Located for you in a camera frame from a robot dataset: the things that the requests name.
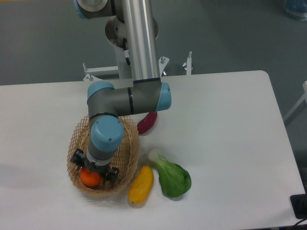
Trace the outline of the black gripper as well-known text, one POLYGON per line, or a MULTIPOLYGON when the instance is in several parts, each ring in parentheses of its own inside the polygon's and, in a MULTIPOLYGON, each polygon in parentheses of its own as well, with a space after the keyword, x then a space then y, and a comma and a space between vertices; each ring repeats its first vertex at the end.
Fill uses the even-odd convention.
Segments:
POLYGON ((81 168, 87 168, 91 172, 98 173, 102 176, 105 181, 109 181, 114 184, 119 175, 119 168, 109 167, 110 160, 106 161, 90 161, 86 158, 84 151, 80 148, 77 148, 70 158, 70 162, 73 163, 77 170, 81 168))

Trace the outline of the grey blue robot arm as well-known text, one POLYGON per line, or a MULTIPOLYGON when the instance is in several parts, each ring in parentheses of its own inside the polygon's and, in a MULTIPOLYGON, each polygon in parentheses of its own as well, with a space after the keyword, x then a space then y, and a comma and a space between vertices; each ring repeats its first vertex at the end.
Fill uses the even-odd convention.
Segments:
POLYGON ((172 99, 168 83, 161 81, 156 54, 156 35, 151 3, 148 0, 76 0, 74 6, 82 18, 113 15, 124 23, 122 47, 128 50, 133 86, 115 89, 99 81, 87 90, 90 139, 87 152, 75 151, 71 162, 98 173, 114 183, 119 169, 110 162, 121 145, 125 115, 163 111, 172 99))

